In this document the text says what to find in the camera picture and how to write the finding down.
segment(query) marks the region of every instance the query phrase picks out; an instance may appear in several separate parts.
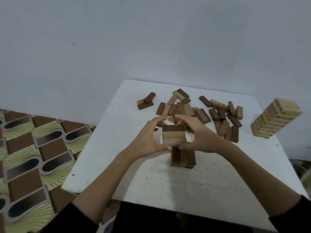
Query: white table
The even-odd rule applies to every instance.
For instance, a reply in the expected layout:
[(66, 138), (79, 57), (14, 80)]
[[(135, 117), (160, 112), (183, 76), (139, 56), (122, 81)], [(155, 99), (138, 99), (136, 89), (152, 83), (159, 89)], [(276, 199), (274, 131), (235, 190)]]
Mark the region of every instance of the white table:
[[(252, 135), (250, 124), (262, 113), (254, 96), (132, 80), (122, 82), (62, 188), (83, 191), (156, 116), (159, 103), (167, 102), (178, 88), (190, 95), (192, 107), (206, 111), (208, 108), (199, 100), (201, 95), (243, 106), (237, 145), (272, 175), (307, 197), (277, 137)], [(151, 91), (156, 93), (154, 106), (139, 111), (136, 101)], [(215, 131), (213, 122), (206, 126)], [(161, 129), (154, 136), (160, 142)], [(275, 231), (253, 193), (221, 156), (196, 152), (193, 169), (170, 167), (169, 158), (170, 154), (165, 153), (136, 161), (113, 199)]]

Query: wooden block tower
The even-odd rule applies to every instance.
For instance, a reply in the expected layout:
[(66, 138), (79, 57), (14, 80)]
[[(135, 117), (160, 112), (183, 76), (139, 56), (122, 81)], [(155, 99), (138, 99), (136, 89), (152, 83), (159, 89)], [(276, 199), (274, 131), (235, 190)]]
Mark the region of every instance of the wooden block tower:
[(295, 102), (276, 98), (251, 124), (253, 135), (269, 139), (301, 113)]
[(180, 150), (178, 147), (186, 143), (184, 125), (166, 125), (162, 127), (162, 143), (173, 147), (171, 167), (193, 168), (196, 164), (194, 151)]

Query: patterned floor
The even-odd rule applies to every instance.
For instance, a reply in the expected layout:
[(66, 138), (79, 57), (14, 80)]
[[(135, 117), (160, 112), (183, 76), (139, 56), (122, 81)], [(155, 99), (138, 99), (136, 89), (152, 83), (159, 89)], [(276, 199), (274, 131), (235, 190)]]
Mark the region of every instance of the patterned floor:
[(37, 232), (75, 198), (60, 187), (94, 129), (0, 110), (0, 233)]

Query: black sleeve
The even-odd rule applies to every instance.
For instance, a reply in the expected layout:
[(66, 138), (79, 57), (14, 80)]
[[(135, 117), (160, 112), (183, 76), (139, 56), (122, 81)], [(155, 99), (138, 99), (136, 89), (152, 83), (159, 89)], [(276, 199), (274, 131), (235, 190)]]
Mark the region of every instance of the black sleeve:
[(93, 233), (98, 225), (85, 216), (76, 206), (69, 203), (41, 231), (41, 233), (88, 232)]
[(304, 196), (286, 213), (270, 217), (270, 222), (278, 232), (305, 232), (309, 231), (311, 218), (311, 202)]

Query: gray wall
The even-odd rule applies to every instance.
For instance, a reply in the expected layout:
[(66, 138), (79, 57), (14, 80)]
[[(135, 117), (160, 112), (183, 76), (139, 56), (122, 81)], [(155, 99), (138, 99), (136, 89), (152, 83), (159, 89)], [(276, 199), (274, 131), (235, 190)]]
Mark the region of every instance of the gray wall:
[(311, 0), (2, 0), (0, 107), (97, 123), (123, 79), (293, 99), (311, 160)]

